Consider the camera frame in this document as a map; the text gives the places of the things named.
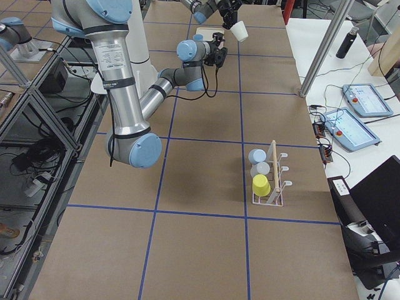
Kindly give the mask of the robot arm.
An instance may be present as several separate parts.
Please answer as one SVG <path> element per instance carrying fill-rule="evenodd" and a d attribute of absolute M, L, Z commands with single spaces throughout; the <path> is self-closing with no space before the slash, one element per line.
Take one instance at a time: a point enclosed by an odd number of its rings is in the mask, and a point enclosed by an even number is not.
<path fill-rule="evenodd" d="M 228 51 L 220 46 L 223 34 L 214 32 L 210 41 L 199 36 L 181 41 L 177 56 L 182 66 L 162 70 L 140 96 L 126 43 L 130 19 L 143 16 L 137 1 L 51 1 L 51 8 L 56 31 L 92 44 L 111 107 L 112 129 L 106 142 L 110 160 L 141 169 L 153 166 L 161 155 L 162 142 L 151 131 L 148 119 L 175 87 L 205 90 L 203 66 L 220 68 Z"/>
<path fill-rule="evenodd" d="M 195 0 L 180 0 L 190 10 L 199 24 L 205 23 L 216 11 L 222 17 L 222 27 L 231 29 L 238 23 L 238 11 L 242 5 L 240 0 L 208 0 L 205 3 Z"/>

